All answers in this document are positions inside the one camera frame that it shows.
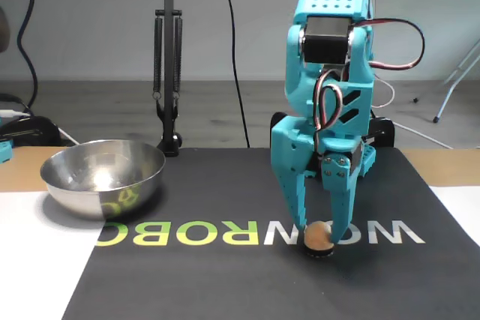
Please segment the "teal gripper, black servo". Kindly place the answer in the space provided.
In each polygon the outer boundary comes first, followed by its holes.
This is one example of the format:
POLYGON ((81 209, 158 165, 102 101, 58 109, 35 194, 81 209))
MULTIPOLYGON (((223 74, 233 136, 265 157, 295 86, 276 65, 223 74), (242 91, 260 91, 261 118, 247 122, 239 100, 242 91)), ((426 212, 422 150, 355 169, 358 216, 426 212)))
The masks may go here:
POLYGON ((307 118, 276 115, 271 120, 271 167, 298 230, 307 224, 305 175, 321 175, 331 198, 330 241, 342 239, 353 218, 356 184, 363 171, 360 136, 316 132, 307 118))

